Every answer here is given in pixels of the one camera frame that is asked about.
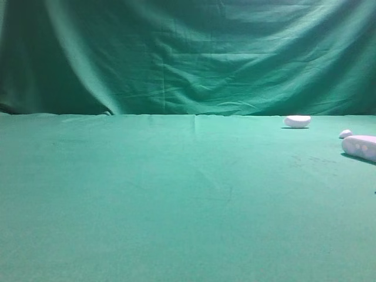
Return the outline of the white earphone case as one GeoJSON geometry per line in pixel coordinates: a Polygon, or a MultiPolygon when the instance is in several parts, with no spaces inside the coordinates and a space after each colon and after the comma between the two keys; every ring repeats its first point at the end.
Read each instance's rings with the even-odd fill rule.
{"type": "Polygon", "coordinates": [[[344,138],[341,146],[350,156],[375,162],[375,140],[375,136],[352,135],[344,138]]]}

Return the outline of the white oval case lid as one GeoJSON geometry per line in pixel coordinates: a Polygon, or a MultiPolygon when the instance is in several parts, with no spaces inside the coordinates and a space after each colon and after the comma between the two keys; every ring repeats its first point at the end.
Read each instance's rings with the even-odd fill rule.
{"type": "Polygon", "coordinates": [[[311,122],[311,116],[290,115],[284,118],[284,124],[291,128],[305,128],[311,122]]]}

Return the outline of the green backdrop curtain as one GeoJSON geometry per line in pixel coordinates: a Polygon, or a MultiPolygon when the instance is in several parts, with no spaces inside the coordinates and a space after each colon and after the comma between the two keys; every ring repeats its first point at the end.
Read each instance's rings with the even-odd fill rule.
{"type": "Polygon", "coordinates": [[[374,1],[2,1],[1,111],[373,115],[374,1]]]}

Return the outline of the green table cloth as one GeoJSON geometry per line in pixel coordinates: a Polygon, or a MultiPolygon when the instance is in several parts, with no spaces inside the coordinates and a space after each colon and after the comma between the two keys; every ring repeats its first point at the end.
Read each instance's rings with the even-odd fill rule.
{"type": "Polygon", "coordinates": [[[374,281],[374,116],[1,115],[2,281],[374,281]]]}

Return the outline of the small white earbud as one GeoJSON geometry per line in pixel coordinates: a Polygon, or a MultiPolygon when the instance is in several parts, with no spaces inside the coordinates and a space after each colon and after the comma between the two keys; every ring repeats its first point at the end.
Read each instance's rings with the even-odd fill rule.
{"type": "Polygon", "coordinates": [[[349,137],[349,136],[352,136],[352,135],[353,135],[352,131],[349,130],[349,129],[346,129],[346,130],[343,130],[343,131],[339,134],[338,137],[339,137],[340,139],[344,139],[344,138],[349,137]]]}

